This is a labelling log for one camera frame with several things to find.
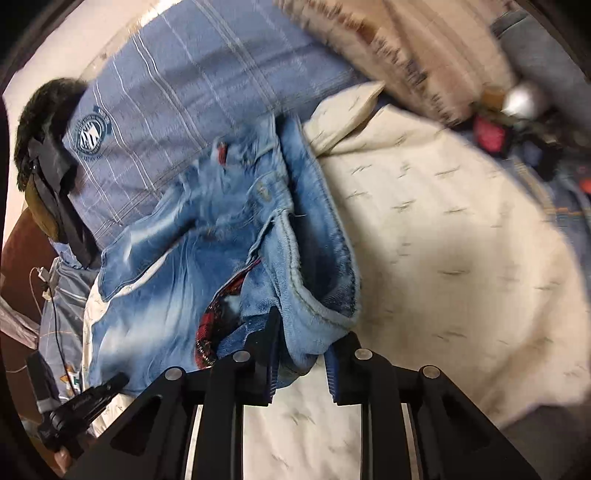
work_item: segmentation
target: logo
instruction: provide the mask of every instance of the logo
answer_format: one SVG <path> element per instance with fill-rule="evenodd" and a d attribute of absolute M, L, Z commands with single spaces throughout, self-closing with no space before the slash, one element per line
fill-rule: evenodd
<path fill-rule="evenodd" d="M 96 155 L 107 135 L 111 133 L 111 119 L 102 108 L 95 105 L 94 113 L 78 122 L 76 149 L 83 155 Z"/>

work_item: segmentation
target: white bedsheet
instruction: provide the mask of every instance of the white bedsheet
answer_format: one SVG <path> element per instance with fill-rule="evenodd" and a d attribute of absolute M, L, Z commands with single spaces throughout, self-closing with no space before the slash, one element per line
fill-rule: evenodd
<path fill-rule="evenodd" d="M 381 89 L 345 90 L 305 127 L 361 269 L 362 345 L 401 367 L 437 365 L 497 426 L 581 401 L 589 305 L 562 234 L 438 124 L 386 106 L 343 140 Z M 94 288 L 85 345 L 97 305 Z M 271 407 L 246 409 L 245 478 L 358 478 L 359 431 L 359 409 L 332 404 L 317 364 Z"/>

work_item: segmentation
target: jeans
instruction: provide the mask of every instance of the jeans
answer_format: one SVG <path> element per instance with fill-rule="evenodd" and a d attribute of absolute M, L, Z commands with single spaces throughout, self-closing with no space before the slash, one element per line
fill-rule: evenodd
<path fill-rule="evenodd" d="M 122 290 L 157 261 L 141 287 Z M 89 383 L 122 371 L 130 394 L 168 367 L 194 371 L 239 350 L 272 306 L 283 316 L 287 385 L 355 326 L 360 307 L 352 247 L 290 116 L 217 139 L 103 251 L 98 287 L 111 302 L 92 327 Z"/>

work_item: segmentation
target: hand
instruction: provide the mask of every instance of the hand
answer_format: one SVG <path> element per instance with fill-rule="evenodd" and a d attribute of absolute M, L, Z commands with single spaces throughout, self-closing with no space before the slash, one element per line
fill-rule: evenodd
<path fill-rule="evenodd" d="M 53 458 L 62 473 L 66 473 L 72 466 L 72 456 L 65 447 L 62 447 L 59 452 L 54 453 Z"/>

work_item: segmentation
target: bolt head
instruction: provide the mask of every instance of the bolt head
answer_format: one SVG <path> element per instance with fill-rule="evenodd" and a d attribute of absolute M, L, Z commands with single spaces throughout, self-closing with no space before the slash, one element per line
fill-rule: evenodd
<path fill-rule="evenodd" d="M 242 364 L 250 360 L 251 354 L 249 354 L 246 350 L 238 350 L 237 352 L 234 352 L 232 358 L 237 364 Z"/>
<path fill-rule="evenodd" d="M 441 371 L 432 365 L 427 365 L 423 367 L 423 375 L 427 378 L 438 378 L 441 375 Z"/>
<path fill-rule="evenodd" d="M 164 378 L 170 381 L 178 380 L 182 376 L 183 371 L 178 367 L 169 368 L 168 370 L 166 370 L 166 373 L 164 374 Z"/>
<path fill-rule="evenodd" d="M 369 360 L 370 358 L 372 358 L 373 353 L 371 352 L 371 350 L 367 350 L 366 348 L 358 348 L 355 351 L 355 358 L 357 360 Z"/>

